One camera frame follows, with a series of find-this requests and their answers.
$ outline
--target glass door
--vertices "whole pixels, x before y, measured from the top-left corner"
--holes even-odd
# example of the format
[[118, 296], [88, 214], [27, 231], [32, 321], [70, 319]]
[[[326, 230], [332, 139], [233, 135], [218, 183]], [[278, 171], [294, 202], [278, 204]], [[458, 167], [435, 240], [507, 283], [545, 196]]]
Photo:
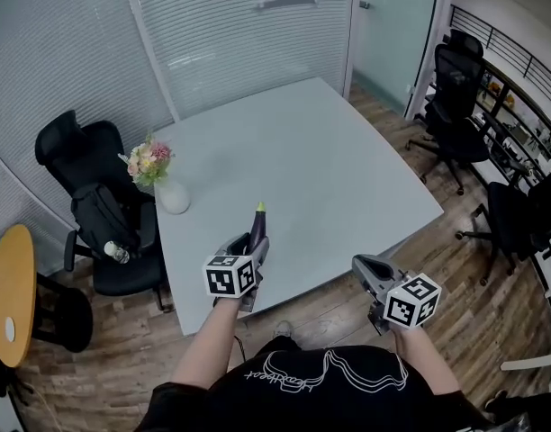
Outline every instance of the glass door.
[[436, 0], [361, 0], [353, 79], [404, 114]]

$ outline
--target white table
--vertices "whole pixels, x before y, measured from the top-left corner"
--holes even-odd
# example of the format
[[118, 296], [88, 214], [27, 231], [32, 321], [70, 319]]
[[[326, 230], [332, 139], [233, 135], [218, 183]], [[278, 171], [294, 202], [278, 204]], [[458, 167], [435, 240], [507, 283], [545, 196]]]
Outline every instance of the white table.
[[254, 311], [325, 284], [349, 270], [353, 255], [379, 255], [443, 212], [384, 138], [319, 78], [200, 113], [157, 137], [174, 150], [169, 173], [192, 197], [180, 215], [158, 205], [184, 334], [212, 308], [204, 259], [249, 231], [259, 202], [271, 248]]

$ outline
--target round wooden table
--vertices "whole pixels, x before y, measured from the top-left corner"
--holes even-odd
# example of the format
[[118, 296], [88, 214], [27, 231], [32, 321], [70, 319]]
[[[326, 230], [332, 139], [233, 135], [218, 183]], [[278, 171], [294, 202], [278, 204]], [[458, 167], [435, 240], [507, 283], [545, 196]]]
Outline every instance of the round wooden table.
[[32, 339], [37, 269], [32, 235], [12, 226], [0, 240], [0, 359], [16, 367]]

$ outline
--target forearm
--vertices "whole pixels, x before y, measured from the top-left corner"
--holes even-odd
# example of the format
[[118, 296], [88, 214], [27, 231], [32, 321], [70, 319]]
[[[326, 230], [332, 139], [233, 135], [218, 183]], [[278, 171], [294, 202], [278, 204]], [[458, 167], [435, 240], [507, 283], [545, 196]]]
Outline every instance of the forearm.
[[226, 374], [239, 299], [220, 299], [177, 364], [171, 381], [209, 389]]
[[459, 382], [423, 328], [396, 330], [398, 355], [413, 366], [436, 395], [460, 390]]

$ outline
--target black backpack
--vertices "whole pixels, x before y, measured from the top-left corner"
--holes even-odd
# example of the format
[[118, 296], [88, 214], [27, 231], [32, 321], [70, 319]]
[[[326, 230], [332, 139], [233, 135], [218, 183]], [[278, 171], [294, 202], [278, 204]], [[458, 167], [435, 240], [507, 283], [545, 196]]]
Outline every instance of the black backpack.
[[101, 257], [104, 246], [113, 241], [134, 251], [140, 238], [123, 214], [122, 207], [103, 184], [89, 184], [76, 190], [71, 212], [79, 225], [79, 237]]

